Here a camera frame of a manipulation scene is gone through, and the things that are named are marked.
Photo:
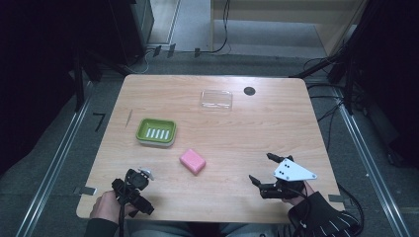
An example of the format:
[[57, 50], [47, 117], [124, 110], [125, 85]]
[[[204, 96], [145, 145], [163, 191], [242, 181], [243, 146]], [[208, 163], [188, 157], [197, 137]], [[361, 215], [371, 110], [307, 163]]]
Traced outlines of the person's left hand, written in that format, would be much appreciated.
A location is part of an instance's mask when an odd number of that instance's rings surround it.
[[119, 223], [122, 211], [131, 213], [136, 211], [136, 208], [131, 204], [121, 205], [117, 201], [115, 192], [107, 191], [96, 199], [90, 212], [90, 218], [105, 219], [114, 223]]

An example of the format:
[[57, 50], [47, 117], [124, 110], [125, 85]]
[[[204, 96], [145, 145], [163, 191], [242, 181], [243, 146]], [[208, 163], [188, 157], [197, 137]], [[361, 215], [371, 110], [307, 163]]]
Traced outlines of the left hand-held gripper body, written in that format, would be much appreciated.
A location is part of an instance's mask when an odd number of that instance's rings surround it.
[[116, 193], [118, 202], [121, 205], [129, 203], [136, 208], [135, 212], [129, 214], [130, 217], [135, 217], [138, 212], [150, 215], [154, 211], [151, 202], [140, 193], [148, 186], [149, 181], [153, 180], [154, 178], [149, 170], [129, 169], [123, 180], [115, 179], [112, 182], [112, 188]]

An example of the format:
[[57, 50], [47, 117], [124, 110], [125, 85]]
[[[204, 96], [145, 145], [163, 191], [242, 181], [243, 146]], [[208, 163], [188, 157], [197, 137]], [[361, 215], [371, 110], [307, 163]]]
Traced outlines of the green soap dish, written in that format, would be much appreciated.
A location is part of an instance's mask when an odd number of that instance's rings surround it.
[[140, 144], [170, 147], [176, 136], [177, 124], [171, 120], [144, 118], [135, 134]]

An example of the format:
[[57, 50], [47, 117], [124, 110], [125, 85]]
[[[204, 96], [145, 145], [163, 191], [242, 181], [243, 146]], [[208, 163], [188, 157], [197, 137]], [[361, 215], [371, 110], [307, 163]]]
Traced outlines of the clear plastic lid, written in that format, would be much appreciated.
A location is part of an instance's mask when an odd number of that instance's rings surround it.
[[207, 110], [232, 109], [233, 94], [225, 90], [203, 90], [200, 98], [200, 106]]

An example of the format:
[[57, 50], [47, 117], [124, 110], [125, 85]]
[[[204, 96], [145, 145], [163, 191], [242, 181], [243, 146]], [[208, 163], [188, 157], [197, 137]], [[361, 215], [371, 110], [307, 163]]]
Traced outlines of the person's legs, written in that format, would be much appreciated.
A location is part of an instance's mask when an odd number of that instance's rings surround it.
[[279, 224], [128, 220], [130, 237], [280, 237]]

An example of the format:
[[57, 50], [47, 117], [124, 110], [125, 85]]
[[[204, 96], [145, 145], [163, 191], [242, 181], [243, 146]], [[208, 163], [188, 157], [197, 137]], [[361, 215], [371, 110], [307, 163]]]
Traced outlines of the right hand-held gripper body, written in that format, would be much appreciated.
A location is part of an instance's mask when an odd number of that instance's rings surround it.
[[316, 174], [298, 165], [292, 156], [284, 158], [273, 172], [277, 180], [273, 184], [261, 185], [259, 192], [262, 198], [297, 198], [304, 188], [304, 182], [317, 178]]

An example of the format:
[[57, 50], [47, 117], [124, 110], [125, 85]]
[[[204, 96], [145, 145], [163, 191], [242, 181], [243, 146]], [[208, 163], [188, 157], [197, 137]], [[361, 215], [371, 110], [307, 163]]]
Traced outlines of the dark cabinet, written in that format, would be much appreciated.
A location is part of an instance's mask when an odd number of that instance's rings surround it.
[[117, 31], [117, 62], [145, 55], [154, 25], [150, 0], [108, 0]]

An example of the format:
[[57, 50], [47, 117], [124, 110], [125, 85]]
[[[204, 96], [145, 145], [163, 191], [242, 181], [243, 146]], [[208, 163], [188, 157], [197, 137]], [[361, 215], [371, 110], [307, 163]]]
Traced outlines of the black tripod stand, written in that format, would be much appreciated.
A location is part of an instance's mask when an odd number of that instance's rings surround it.
[[331, 84], [337, 84], [342, 79], [345, 80], [343, 89], [343, 104], [347, 112], [352, 115], [352, 95], [357, 75], [356, 57], [359, 54], [363, 37], [358, 33], [353, 33], [350, 38], [331, 56], [322, 58], [313, 66], [303, 69], [301, 72], [291, 75], [291, 78], [304, 79], [327, 66], [331, 66], [331, 70], [327, 73], [327, 80]]

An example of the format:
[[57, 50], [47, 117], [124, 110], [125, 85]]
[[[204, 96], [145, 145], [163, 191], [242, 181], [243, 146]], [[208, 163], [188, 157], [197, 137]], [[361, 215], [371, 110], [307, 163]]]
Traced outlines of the person's right hand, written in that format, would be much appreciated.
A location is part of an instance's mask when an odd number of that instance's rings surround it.
[[300, 202], [302, 202], [303, 200], [305, 200], [306, 198], [308, 198], [309, 196], [311, 196], [313, 193], [314, 193], [314, 190], [311, 187], [311, 185], [308, 182], [305, 182], [304, 183], [304, 188], [300, 192], [300, 196], [295, 197], [293, 199], [290, 199], [289, 203], [291, 205], [297, 205]]

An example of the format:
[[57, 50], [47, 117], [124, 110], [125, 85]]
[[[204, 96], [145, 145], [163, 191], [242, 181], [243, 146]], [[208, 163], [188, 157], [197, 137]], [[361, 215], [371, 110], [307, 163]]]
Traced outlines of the pink soap bar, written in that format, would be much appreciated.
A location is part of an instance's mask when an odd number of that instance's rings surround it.
[[188, 149], [179, 160], [181, 164], [194, 175], [198, 175], [207, 163], [206, 160], [193, 149]]

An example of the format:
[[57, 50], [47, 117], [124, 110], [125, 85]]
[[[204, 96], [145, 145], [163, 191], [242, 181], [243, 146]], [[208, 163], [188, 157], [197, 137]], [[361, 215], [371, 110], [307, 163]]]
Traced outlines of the metal floor rail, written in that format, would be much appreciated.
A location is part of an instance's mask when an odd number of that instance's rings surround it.
[[85, 101], [82, 103], [80, 109], [72, 116], [70, 124], [66, 129], [57, 150], [54, 153], [51, 163], [49, 164], [48, 169], [42, 178], [42, 182], [36, 194], [30, 202], [28, 210], [15, 237], [32, 236], [34, 229], [42, 215], [47, 200], [56, 183], [56, 180], [61, 172], [76, 133], [78, 132], [79, 127], [85, 118], [88, 107], [90, 106], [93, 90], [94, 83], [88, 82], [84, 92]]
[[369, 175], [372, 186], [377, 195], [377, 199], [383, 209], [383, 212], [388, 220], [388, 223], [394, 233], [395, 237], [412, 237], [407, 223], [402, 216], [400, 208], [391, 194], [387, 184], [385, 183], [381, 172], [374, 160], [372, 152], [362, 133], [358, 127], [356, 119], [343, 106], [339, 108], [341, 117], [347, 126], [349, 134], [355, 144], [355, 147], [360, 155], [361, 161]]

